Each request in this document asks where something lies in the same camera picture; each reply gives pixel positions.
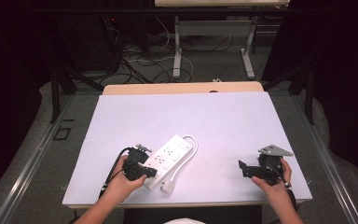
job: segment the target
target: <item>power cord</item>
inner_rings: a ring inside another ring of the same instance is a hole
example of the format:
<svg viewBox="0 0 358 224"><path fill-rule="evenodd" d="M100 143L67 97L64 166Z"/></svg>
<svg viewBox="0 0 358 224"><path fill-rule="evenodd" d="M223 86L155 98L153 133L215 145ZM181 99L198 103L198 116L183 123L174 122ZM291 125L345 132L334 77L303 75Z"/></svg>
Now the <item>power cord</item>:
<svg viewBox="0 0 358 224"><path fill-rule="evenodd" d="M293 207L297 211L298 206L297 206L295 194L292 191L292 185L289 182L287 182L283 178L283 176L273 166L271 166L268 162L266 162L266 165L268 165L268 167L279 176L280 180L283 182L284 186L286 187L286 191L289 194L289 197L290 197L290 200L292 201Z"/></svg>
<svg viewBox="0 0 358 224"><path fill-rule="evenodd" d="M185 59L189 64L190 64L190 66L191 66L191 72L190 72L190 75L188 76L188 78L185 80L185 82L187 82L190 78L191 78L191 76L193 75L193 72L194 72L194 65L193 65L193 63L189 60L189 59L187 59L187 58L185 58L185 57L180 57L181 59ZM169 59L175 59L175 57L168 57L168 58L164 58L164 59L156 59L156 60L129 60L129 61L127 61L128 63L134 63L134 62L142 62L142 63L154 63L154 64L157 64L156 62L162 62L162 61L166 61L166 60L169 60Z"/></svg>
<svg viewBox="0 0 358 224"><path fill-rule="evenodd" d="M226 40L227 40L229 37L230 37L229 35L226 36L226 38L225 38L222 42L220 42L220 44L218 44L216 47L214 47L213 49L190 49L191 47L190 47L190 48L183 48L182 46L181 46L181 48L183 49L183 51L189 51L189 52L225 51L225 50L231 48L231 46L232 46L232 44L233 44L233 42L234 42L234 36L231 37L230 43L228 44L227 47L225 47L224 49L218 49L218 48L219 48L220 46L222 46L223 43L225 43Z"/></svg>
<svg viewBox="0 0 358 224"><path fill-rule="evenodd" d="M158 20L161 26L164 28L165 34L167 36L167 43L161 47L162 49L164 49L165 47L167 47L168 44L170 44L170 32L168 32L167 27L165 27L164 23L162 23L162 21L158 17L156 17L156 20Z"/></svg>
<svg viewBox="0 0 358 224"><path fill-rule="evenodd" d="M101 197L103 196L104 191L106 190L107 186L109 185L109 182L113 179L113 177L115 177L118 173L120 173L120 172L122 171L122 170L121 170L121 171L115 173L115 174L112 176L112 173L113 173L113 171L115 170L118 161L120 160L120 158L121 158L121 156L123 155L123 153L124 153L125 151L127 151L127 150L130 151L130 150L132 150L132 148L126 147L126 148L124 148L123 150L121 150L120 153L118 153L118 156L117 156L117 158L116 158L116 160L115 160L115 163L113 164L112 169L111 169L110 172L109 172L109 175L107 176L105 182L103 183L103 186L101 187L100 195L99 195L98 198L101 198Z"/></svg>
<svg viewBox="0 0 358 224"><path fill-rule="evenodd" d="M193 137L192 135L186 134L186 135L183 135L182 138L184 138L184 139L191 138L194 141L195 146L193 147L193 153L185 161L183 161L182 164L180 164L178 166L178 168L176 168L171 179L169 181L165 181L164 183L162 183L161 190L162 190L162 192L164 192L166 194L172 194L173 189L175 188L175 184L173 183L173 180L175 179L176 174L178 173L180 168L182 168L182 166L186 162L188 162L189 160L191 160L191 158L193 158L193 156L197 153L197 150L199 149L199 143L197 142L197 139L195 137Z"/></svg>

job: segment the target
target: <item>forearm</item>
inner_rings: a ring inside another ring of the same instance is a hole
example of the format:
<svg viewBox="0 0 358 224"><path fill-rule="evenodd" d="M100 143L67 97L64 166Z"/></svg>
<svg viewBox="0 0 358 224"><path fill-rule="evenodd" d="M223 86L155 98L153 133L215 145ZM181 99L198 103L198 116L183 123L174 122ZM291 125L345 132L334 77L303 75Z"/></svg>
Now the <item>forearm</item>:
<svg viewBox="0 0 358 224"><path fill-rule="evenodd" d="M290 203L272 207L282 224L302 224L300 216Z"/></svg>
<svg viewBox="0 0 358 224"><path fill-rule="evenodd" d="M85 214L80 217L76 224L103 223L119 203L119 199L112 200L103 196L96 204L94 204L89 210L86 211Z"/></svg>
<svg viewBox="0 0 358 224"><path fill-rule="evenodd" d="M301 220L295 209L292 209L291 211L280 211L276 213L282 224L303 224L303 221Z"/></svg>

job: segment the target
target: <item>power strip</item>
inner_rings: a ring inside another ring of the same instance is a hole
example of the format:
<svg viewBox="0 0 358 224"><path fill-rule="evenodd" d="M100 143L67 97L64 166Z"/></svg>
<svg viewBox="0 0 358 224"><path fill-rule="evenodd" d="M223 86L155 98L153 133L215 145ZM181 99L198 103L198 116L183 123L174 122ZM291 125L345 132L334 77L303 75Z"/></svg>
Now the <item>power strip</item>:
<svg viewBox="0 0 358 224"><path fill-rule="evenodd" d="M155 168L155 177L147 178L144 186L148 189L155 187L164 176L180 165L193 146L179 135L174 135L164 146L147 159L145 166Z"/></svg>

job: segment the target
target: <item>white tabletop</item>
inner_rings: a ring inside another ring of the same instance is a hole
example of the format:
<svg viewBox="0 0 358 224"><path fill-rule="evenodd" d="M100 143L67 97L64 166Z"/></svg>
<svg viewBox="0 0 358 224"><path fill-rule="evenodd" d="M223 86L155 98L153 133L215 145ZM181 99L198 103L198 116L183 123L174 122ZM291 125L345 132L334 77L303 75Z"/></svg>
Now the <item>white tabletop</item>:
<svg viewBox="0 0 358 224"><path fill-rule="evenodd" d="M257 150L271 144L293 152L267 92L100 96L62 204L91 206L123 148L142 144L156 151L175 134L193 135L200 147L176 175L173 194L141 187L121 206L266 203L238 160L256 166ZM296 198L310 200L296 157L286 160Z"/></svg>
<svg viewBox="0 0 358 224"><path fill-rule="evenodd" d="M290 0L156 0L157 7L284 6Z"/></svg>

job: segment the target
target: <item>white table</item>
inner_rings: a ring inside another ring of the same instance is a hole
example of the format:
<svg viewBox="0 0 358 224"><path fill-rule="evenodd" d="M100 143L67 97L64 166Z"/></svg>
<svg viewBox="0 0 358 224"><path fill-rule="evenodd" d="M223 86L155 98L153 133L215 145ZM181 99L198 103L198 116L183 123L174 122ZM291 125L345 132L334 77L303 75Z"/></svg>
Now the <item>white table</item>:
<svg viewBox="0 0 358 224"><path fill-rule="evenodd" d="M246 85L251 88L242 91ZM134 191L121 207L267 202L261 189L250 178L242 176L238 160L258 165L257 150L271 144L290 152L293 150L269 94L260 91L259 83L111 87L105 92L110 94L117 90L121 93L100 96L62 204L74 209L90 207L98 200L101 186L123 148L140 143L156 151L176 133L195 136L200 147L194 158L177 174L173 194L164 194L159 188L149 190L142 187ZM208 93L206 90L219 92ZM299 202L310 200L312 196L296 157L286 160L293 170L296 199Z"/></svg>
<svg viewBox="0 0 358 224"><path fill-rule="evenodd" d="M260 7L284 6L290 0L156 0L157 7ZM255 78L255 73L249 58L252 40L255 35L257 17L250 21L180 21L175 17L175 59L172 76L179 78L182 49L181 35L235 35L246 36L245 48L241 56L245 66L246 76Z"/></svg>

